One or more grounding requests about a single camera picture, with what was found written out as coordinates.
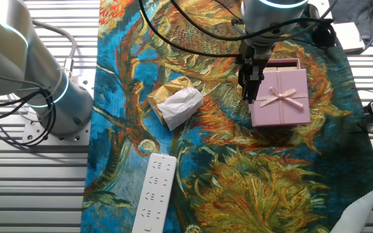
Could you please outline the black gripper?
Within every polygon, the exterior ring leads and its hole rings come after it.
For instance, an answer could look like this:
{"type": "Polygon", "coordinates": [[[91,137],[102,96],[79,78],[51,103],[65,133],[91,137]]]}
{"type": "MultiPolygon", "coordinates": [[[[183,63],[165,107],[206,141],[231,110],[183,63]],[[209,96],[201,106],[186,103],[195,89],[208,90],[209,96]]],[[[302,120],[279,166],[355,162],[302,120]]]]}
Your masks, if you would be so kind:
{"type": "Polygon", "coordinates": [[[252,104],[256,100],[272,51],[270,46],[252,47],[245,41],[241,42],[237,62],[241,72],[238,74],[238,84],[242,88],[243,101],[252,104]]]}

